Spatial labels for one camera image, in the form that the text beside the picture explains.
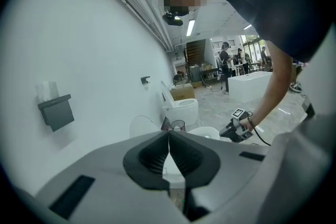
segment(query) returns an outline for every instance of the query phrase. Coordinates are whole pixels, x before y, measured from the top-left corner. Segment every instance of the toilet lid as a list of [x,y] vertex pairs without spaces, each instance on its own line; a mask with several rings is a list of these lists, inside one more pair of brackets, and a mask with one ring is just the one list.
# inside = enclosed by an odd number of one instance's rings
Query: toilet lid
[[130,125],[130,138],[159,131],[160,128],[149,117],[136,116]]
[[174,98],[172,97],[171,93],[168,90],[168,87],[166,84],[161,81],[161,88],[162,88],[162,94],[166,100],[165,105],[168,105],[169,108],[173,108]]

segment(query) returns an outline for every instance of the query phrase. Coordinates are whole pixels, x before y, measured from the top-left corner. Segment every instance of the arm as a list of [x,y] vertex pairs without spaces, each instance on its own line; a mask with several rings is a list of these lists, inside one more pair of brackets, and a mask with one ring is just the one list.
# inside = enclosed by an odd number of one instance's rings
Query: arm
[[[273,73],[268,83],[264,97],[250,117],[257,126],[284,98],[290,85],[292,74],[292,58],[278,49],[272,42],[267,41],[268,49],[273,60]],[[241,125],[253,129],[247,119],[240,121]]]

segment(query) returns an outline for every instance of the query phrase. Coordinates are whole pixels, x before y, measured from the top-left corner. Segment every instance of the white bathtub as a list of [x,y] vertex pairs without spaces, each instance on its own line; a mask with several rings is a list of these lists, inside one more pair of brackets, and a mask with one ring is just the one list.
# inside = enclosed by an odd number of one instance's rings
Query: white bathtub
[[230,97],[240,102],[249,102],[263,97],[271,75],[271,72],[260,71],[229,78]]

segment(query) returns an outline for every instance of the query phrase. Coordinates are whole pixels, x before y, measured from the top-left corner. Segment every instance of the person wearing white shirt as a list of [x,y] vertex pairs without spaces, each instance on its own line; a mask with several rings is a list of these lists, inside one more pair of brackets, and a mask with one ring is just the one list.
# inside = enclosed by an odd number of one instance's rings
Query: person wearing white shirt
[[241,60],[241,62],[243,64],[243,68],[244,68],[245,74],[248,74],[248,62],[245,59],[245,53],[240,48],[238,49],[238,53],[240,54],[240,60]]

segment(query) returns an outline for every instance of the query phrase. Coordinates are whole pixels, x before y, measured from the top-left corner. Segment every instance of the cardboard box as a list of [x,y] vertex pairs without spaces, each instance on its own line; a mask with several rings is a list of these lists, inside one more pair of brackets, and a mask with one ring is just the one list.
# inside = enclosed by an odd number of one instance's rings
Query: cardboard box
[[203,84],[201,81],[196,81],[191,83],[194,88],[202,87]]
[[176,85],[176,88],[170,91],[174,101],[195,98],[194,88],[191,83]]

